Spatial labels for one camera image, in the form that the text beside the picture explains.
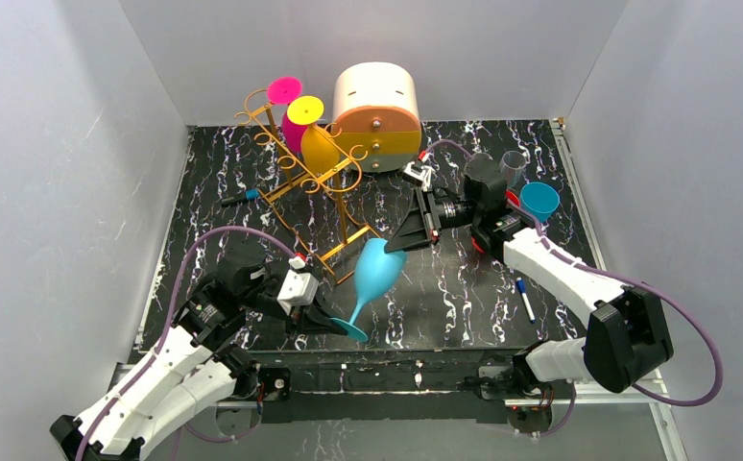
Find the light blue wine glass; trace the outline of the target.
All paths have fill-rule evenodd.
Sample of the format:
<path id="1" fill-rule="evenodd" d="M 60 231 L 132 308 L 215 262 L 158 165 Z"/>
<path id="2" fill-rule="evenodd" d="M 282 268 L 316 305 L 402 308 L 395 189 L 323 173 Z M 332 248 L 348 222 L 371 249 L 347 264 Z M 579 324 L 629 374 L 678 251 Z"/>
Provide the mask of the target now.
<path id="1" fill-rule="evenodd" d="M 350 339 L 359 342 L 368 340 L 367 333 L 355 325 L 356 320 L 367 303 L 383 296 L 395 285 L 405 266 L 406 253 L 402 250 L 388 253 L 387 244 L 386 239 L 379 237 L 371 238 L 365 243 L 354 268 L 356 302 L 352 314 L 348 320 L 331 318 Z"/>

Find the clear wine glass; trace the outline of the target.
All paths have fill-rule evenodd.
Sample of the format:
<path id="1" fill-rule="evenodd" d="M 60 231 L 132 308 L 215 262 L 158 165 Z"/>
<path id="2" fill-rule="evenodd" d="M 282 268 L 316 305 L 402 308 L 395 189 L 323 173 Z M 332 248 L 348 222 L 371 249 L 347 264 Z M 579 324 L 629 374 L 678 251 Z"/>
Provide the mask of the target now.
<path id="1" fill-rule="evenodd" d="M 528 159 L 518 151 L 506 152 L 500 160 L 500 171 L 505 177 L 508 188 L 513 188 L 522 178 Z"/>

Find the red wine glass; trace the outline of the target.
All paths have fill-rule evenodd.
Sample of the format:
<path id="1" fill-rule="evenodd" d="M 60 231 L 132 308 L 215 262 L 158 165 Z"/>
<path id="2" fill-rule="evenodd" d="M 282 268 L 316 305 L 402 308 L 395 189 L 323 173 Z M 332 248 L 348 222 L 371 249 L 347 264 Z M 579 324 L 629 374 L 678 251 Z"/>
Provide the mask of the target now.
<path id="1" fill-rule="evenodd" d="M 518 212 L 519 199 L 510 190 L 498 202 L 481 207 L 477 204 L 469 227 L 473 247 L 482 254 L 501 258 L 505 241 L 526 228 L 528 221 Z"/>

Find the gold wire wine glass rack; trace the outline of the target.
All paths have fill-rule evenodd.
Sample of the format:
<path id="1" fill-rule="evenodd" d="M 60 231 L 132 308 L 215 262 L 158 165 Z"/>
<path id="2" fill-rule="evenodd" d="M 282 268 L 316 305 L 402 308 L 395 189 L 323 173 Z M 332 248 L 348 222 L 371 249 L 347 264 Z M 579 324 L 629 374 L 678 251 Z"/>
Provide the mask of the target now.
<path id="1" fill-rule="evenodd" d="M 269 191 L 260 191 L 260 198 L 271 208 L 280 224 L 298 239 L 307 255 L 318 261 L 326 274 L 335 284 L 339 285 L 348 281 L 354 272 L 350 270 L 343 275 L 338 273 L 334 267 L 333 258 L 355 243 L 380 235 L 374 226 L 353 216 L 348 210 L 346 201 L 346 194 L 356 189 L 361 183 L 362 169 L 359 161 L 366 156 L 344 151 L 336 142 L 338 132 L 334 131 L 330 124 L 320 124 L 320 117 L 317 125 L 329 133 L 330 141 L 338 149 L 340 160 L 325 174 L 316 175 L 310 172 L 301 153 L 294 153 L 289 147 L 287 137 L 279 133 L 279 125 L 274 119 L 275 108 L 284 106 L 287 116 L 289 105 L 300 96 L 305 95 L 300 91 L 291 92 L 286 87 L 279 91 L 270 90 L 267 87 L 257 89 L 245 98 L 243 109 L 234 115 L 234 119 L 239 126 L 257 126 L 259 132 L 253 137 L 253 141 L 259 146 L 274 146 L 277 150 L 276 164 L 278 170 L 283 173 L 285 181 Z M 321 253 L 312 249 L 276 207 L 276 202 L 296 189 L 309 195 L 322 195 L 336 207 L 339 236 L 332 248 Z"/>

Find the white cylindrical container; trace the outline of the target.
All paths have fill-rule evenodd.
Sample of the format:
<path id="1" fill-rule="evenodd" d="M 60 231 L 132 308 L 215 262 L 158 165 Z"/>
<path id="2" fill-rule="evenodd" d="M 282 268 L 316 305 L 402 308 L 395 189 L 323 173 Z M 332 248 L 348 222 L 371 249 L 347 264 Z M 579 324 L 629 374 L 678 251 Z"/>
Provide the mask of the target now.
<path id="1" fill-rule="evenodd" d="M 334 86 L 332 115 L 336 142 L 366 156 L 359 162 L 365 173 L 398 170 L 419 152 L 415 83 L 397 64 L 370 61 L 344 70 Z"/>

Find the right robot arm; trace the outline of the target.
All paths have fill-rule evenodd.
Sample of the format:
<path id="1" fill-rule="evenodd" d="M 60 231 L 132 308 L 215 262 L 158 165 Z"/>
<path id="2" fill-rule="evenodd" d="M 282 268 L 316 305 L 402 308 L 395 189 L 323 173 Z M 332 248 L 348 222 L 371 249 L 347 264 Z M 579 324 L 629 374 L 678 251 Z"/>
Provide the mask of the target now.
<path id="1" fill-rule="evenodd" d="M 539 341 L 513 358 L 517 384 L 594 381 L 620 393 L 674 355 L 661 300 L 650 290 L 601 276 L 550 242 L 533 215 L 511 204 L 497 162 L 467 164 L 462 194 L 432 186 L 433 170 L 414 158 L 401 170 L 412 185 L 408 212 L 385 249 L 410 252 L 467 227 L 481 252 L 527 276 L 574 313 L 585 336 Z"/>

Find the yellow wine glass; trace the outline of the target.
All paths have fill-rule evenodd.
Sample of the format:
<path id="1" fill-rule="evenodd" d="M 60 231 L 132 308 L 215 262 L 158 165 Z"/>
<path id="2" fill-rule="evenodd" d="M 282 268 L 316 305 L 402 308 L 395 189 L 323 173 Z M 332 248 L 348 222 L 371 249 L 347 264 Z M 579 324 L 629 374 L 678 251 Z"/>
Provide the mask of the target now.
<path id="1" fill-rule="evenodd" d="M 323 114 L 323 101 L 311 95 L 300 96 L 287 109 L 290 122 L 305 128 L 300 136 L 300 152 L 306 167 L 316 175 L 327 173 L 340 160 L 329 133 L 317 125 Z"/>

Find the black marker with blue cap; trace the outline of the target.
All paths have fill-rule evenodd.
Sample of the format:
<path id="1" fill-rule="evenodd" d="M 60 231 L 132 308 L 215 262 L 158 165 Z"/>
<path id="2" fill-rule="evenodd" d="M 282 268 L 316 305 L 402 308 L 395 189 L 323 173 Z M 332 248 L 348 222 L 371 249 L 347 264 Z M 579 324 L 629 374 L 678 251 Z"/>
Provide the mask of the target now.
<path id="1" fill-rule="evenodd" d="M 257 189 L 247 189 L 243 192 L 235 195 L 223 198 L 219 204 L 221 207 L 230 207 L 241 205 L 250 201 L 253 201 L 260 197 L 260 193 Z"/>

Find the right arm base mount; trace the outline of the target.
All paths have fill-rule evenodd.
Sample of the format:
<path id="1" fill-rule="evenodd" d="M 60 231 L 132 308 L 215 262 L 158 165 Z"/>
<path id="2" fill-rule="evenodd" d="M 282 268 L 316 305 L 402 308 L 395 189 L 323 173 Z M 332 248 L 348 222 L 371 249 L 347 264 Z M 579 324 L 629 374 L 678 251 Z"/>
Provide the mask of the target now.
<path id="1" fill-rule="evenodd" d="M 574 411 L 577 389 L 572 382 L 535 382 L 513 365 L 485 365 L 464 377 L 458 390 L 486 401 L 502 401 L 507 424 L 516 435 L 538 440 L 563 428 Z"/>

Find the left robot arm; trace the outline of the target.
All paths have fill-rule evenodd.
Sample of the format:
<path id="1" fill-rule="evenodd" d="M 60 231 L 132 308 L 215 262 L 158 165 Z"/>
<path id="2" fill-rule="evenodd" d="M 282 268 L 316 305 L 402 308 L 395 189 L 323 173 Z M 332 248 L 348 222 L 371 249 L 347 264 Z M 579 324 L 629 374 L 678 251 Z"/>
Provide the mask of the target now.
<path id="1" fill-rule="evenodd" d="M 222 259 L 199 280 L 166 335 L 101 399 L 62 415 L 50 433 L 67 460 L 144 460 L 215 402 L 259 401 L 271 390 L 256 358 L 233 344 L 250 311 L 288 331 L 344 335 L 319 282 L 296 256 L 285 276 L 263 262 Z"/>

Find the blue and white marker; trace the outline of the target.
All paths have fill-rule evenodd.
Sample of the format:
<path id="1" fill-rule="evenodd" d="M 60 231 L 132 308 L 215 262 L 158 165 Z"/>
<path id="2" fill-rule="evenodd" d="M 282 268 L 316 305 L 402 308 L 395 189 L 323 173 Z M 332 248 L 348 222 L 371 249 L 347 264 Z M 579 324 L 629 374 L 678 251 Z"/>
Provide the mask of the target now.
<path id="1" fill-rule="evenodd" d="M 533 307 L 531 305 L 531 302 L 529 300 L 529 297 L 528 297 L 528 294 L 527 294 L 527 290 L 526 290 L 525 281 L 523 280 L 523 278 L 517 278 L 516 279 L 516 281 L 515 281 L 515 287 L 516 287 L 517 293 L 519 294 L 519 296 L 520 296 L 520 298 L 522 300 L 522 303 L 523 303 L 525 312 L 526 312 L 526 314 L 528 316 L 529 322 L 531 324 L 534 324 L 536 322 L 536 320 L 537 320 L 537 317 L 535 315 L 535 312 L 534 312 Z"/>

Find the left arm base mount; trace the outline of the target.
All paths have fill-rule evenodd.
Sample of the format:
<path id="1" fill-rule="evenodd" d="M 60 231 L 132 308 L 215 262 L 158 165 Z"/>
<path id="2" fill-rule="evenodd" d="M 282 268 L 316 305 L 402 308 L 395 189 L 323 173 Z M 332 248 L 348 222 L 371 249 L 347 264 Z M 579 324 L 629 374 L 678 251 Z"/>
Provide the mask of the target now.
<path id="1" fill-rule="evenodd" d="M 230 396 L 216 403 L 215 422 L 220 434 L 233 440 L 251 434 L 261 425 L 267 403 L 289 400 L 291 381 L 288 368 L 270 366 L 237 383 Z"/>

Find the blue front wine glass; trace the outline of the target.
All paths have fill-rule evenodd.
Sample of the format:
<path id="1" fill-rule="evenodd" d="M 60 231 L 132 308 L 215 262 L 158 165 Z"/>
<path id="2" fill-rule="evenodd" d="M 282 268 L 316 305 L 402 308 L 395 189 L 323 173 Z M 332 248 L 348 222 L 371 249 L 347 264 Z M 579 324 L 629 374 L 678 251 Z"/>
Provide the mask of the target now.
<path id="1" fill-rule="evenodd" d="M 561 199 L 558 191 L 544 182 L 528 182 L 518 195 L 520 206 L 541 223 L 545 223 L 558 209 Z"/>

